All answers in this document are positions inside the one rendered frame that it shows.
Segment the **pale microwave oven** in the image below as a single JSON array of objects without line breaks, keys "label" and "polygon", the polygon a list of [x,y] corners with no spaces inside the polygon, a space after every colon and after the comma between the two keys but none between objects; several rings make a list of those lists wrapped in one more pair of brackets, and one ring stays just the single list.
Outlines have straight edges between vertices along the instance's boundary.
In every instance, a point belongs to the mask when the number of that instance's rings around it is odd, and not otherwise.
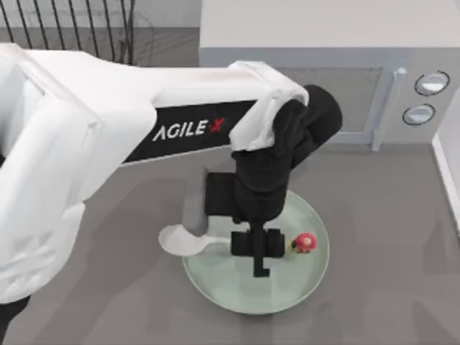
[{"label": "pale microwave oven", "polygon": [[[460,0],[203,0],[200,64],[235,60],[276,68],[404,67],[382,144],[429,143],[460,91]],[[437,70],[449,75],[447,88],[417,94],[416,80]],[[435,116],[405,124],[404,111],[421,104],[432,105]]]}]

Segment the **white spoon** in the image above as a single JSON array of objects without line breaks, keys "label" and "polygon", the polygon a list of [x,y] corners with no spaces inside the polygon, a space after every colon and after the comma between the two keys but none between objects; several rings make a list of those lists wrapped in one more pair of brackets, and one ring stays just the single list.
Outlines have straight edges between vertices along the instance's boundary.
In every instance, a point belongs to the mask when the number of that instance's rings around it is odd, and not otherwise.
[{"label": "white spoon", "polygon": [[158,235],[161,248],[174,256],[191,257],[197,255],[212,244],[230,244],[231,239],[219,236],[195,236],[182,224],[166,226]]}]

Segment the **microwave door with grey window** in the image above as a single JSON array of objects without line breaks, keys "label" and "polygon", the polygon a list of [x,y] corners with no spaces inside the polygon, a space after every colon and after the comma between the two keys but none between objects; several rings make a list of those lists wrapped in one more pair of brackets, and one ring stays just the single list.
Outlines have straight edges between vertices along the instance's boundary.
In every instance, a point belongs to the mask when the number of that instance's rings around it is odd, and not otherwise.
[{"label": "microwave door with grey window", "polygon": [[341,131],[332,144],[369,144],[393,84],[384,68],[283,68],[278,70],[302,86],[317,85],[338,101]]}]

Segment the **pale green round plate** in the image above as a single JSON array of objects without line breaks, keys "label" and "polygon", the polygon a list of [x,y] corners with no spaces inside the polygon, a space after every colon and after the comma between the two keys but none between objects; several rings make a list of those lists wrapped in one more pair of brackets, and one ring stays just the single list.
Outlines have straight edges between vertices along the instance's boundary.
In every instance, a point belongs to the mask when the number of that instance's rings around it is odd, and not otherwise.
[{"label": "pale green round plate", "polygon": [[183,259],[194,287],[216,305],[246,315],[285,311],[306,300],[320,285],[329,264],[330,242],[326,227],[314,208],[290,191],[282,213],[268,223],[290,242],[302,232],[316,237],[308,254],[287,251],[281,259],[264,259],[269,277],[254,277],[250,257],[231,255],[226,244],[212,244],[200,254]]}]

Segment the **red mushroom toy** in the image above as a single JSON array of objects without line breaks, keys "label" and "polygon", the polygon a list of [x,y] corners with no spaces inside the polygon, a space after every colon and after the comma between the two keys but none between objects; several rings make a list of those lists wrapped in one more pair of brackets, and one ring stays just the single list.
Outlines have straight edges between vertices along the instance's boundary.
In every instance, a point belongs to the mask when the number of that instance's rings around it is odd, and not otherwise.
[{"label": "red mushroom toy", "polygon": [[311,232],[303,232],[297,235],[287,245],[287,249],[298,254],[310,253],[317,247],[316,235]]}]

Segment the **large round microwave knob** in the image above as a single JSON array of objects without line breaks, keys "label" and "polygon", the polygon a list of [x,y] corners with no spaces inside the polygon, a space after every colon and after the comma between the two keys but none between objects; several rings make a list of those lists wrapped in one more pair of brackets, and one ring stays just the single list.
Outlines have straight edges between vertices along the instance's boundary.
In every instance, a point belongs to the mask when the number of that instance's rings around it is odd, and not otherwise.
[{"label": "large round microwave knob", "polygon": [[422,96],[434,96],[441,93],[450,83],[450,77],[446,72],[436,72],[421,75],[415,82],[415,92]]}]

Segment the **small round microwave knob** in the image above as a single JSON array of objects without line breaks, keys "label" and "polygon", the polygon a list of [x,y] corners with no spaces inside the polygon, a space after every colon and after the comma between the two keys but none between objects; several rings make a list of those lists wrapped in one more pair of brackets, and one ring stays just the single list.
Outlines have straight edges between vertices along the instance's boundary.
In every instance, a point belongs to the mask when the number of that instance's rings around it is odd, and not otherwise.
[{"label": "small round microwave knob", "polygon": [[435,108],[427,103],[410,107],[402,115],[402,120],[409,126],[421,126],[428,123],[436,114]]}]

